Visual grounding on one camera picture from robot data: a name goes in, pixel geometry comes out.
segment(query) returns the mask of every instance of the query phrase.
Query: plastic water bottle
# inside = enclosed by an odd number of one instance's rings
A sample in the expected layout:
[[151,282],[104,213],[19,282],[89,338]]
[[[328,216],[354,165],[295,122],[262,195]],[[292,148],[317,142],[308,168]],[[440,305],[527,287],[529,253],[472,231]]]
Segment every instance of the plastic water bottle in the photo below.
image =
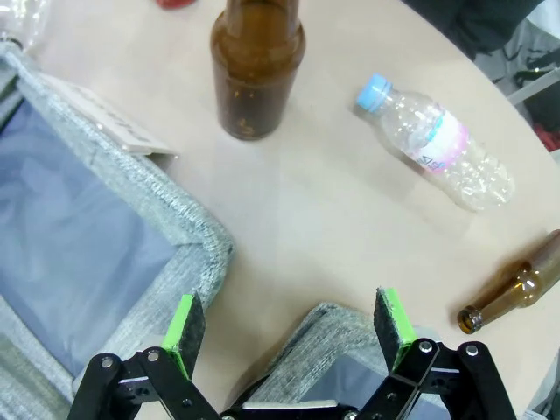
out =
[[472,210],[507,203],[515,184],[504,165],[488,155],[466,127],[431,98],[399,92],[375,74],[358,105],[379,116],[389,141],[430,172],[458,204]]
[[28,52],[43,40],[51,0],[2,0],[0,40],[9,40]]

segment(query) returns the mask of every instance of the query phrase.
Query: pink label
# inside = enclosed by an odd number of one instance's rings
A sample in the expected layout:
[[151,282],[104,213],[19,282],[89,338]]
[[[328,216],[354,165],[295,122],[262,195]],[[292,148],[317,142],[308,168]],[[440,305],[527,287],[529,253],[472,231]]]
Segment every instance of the pink label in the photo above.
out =
[[457,118],[445,111],[428,135],[429,142],[409,157],[430,172],[442,172],[466,149],[469,132]]

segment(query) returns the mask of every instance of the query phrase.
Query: fabric storage box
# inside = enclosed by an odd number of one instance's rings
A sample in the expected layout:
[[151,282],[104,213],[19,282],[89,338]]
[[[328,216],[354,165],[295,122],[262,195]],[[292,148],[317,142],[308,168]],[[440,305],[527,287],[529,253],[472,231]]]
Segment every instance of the fabric storage box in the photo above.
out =
[[11,42],[0,92],[0,417],[61,418],[93,355],[165,334],[183,294],[212,303],[233,244]]

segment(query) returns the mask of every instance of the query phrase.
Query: white paper card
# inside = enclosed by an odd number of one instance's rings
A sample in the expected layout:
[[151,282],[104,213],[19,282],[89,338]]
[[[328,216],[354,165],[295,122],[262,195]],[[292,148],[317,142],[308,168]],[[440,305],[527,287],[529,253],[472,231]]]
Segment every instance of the white paper card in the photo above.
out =
[[545,416],[541,416],[540,414],[536,414],[534,411],[527,410],[525,414],[523,414],[522,420],[547,420]]
[[176,154],[167,144],[156,139],[148,131],[125,117],[112,105],[85,87],[57,79],[42,73],[57,94],[68,101],[75,109],[91,120],[123,149],[131,153],[149,155],[151,153]]

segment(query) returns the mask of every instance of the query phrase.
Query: lying brown bottle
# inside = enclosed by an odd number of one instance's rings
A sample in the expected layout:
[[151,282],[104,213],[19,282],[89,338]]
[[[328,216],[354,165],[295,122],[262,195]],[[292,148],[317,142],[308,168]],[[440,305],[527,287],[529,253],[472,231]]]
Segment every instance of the lying brown bottle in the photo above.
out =
[[246,140],[272,132],[305,52],[298,0],[227,0],[211,50],[223,128]]
[[514,262],[474,302],[458,313],[458,326],[472,334],[515,308],[526,308],[560,280],[560,230],[527,258]]

